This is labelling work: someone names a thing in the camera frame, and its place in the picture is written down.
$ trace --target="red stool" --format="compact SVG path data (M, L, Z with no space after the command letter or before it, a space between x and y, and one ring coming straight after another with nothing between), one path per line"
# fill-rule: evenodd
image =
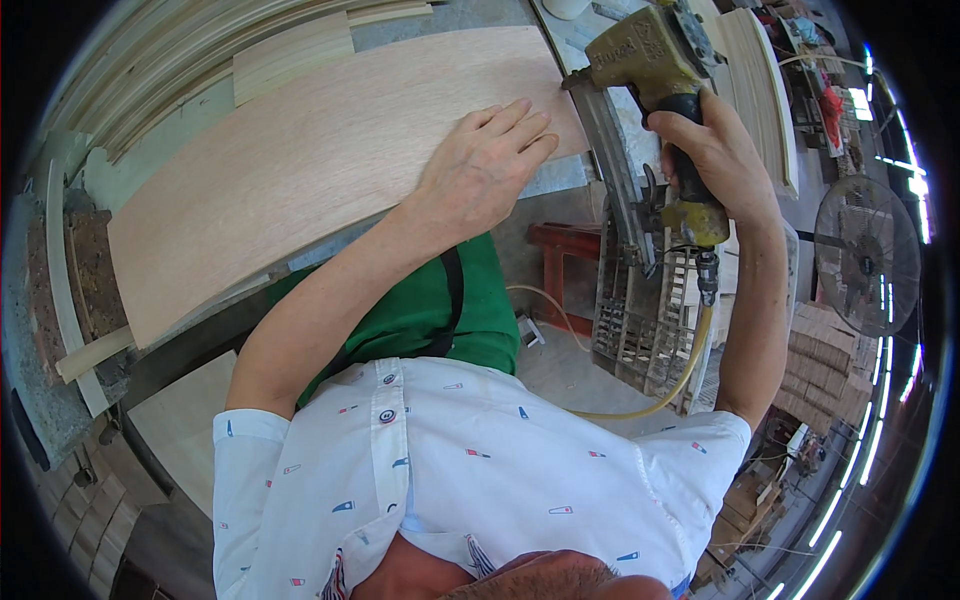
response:
M543 249L543 287L560 306L564 305L564 254L600 262L600 226L544 223L527 229L527 243ZM537 318L559 329L567 329L564 317L549 302L538 312ZM593 319L584 319L566 313L573 332L589 338L593 334Z

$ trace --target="hair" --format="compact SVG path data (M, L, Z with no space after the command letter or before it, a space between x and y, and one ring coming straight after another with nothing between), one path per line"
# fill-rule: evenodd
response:
M616 577L618 574L605 564L539 576L497 576L465 586L440 600L585 600L595 589Z

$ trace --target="forearm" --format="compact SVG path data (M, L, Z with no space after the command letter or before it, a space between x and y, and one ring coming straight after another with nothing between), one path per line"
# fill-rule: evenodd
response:
M779 215L737 225L736 300L720 361L716 409L756 430L783 379L786 362L786 242Z
M306 385L350 332L398 282L446 250L404 204L310 274L260 322L244 344L227 408L293 417Z

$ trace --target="right hand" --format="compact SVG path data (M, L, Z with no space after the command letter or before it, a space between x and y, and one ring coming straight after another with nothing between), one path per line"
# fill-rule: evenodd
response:
M706 87L700 92L700 108L703 125L665 110L648 116L647 125L690 156L704 184L738 225L779 223L773 183L736 110ZM671 150L663 149L662 169L676 188Z

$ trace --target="finger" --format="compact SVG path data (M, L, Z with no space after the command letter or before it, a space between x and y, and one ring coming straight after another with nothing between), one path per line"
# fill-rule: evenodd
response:
M519 123L520 119L522 119L527 112L530 112L532 105L533 102L529 98L520 98L512 102L508 107L498 112L496 116L490 120L490 123L483 126L483 132L490 137L503 135L513 129L514 125Z
M526 148L531 141L537 139L541 133L546 131L549 125L550 113L537 112L533 116L527 117L517 123L513 129L504 133L503 137L516 152L520 152Z
M663 144L663 148L660 150L660 170L667 180L673 177L673 149L674 145L667 142Z
M463 119L460 119L460 123L457 125L458 132L475 132L484 125L490 123L490 120L496 116L498 112L503 110L503 107L500 105L493 105L489 108L484 108L483 110L475 110L474 112L467 113Z
M677 112L658 110L647 117L647 124L660 137L694 156L710 140L710 129L697 125Z
M724 102L708 87L700 89L700 111L704 115L704 125L716 130L724 130L730 123L740 120L736 108Z
M527 146L526 150L520 153L520 159L530 170L530 174L533 175L543 162L550 158L550 155L557 152L559 146L560 136L555 133L548 133Z

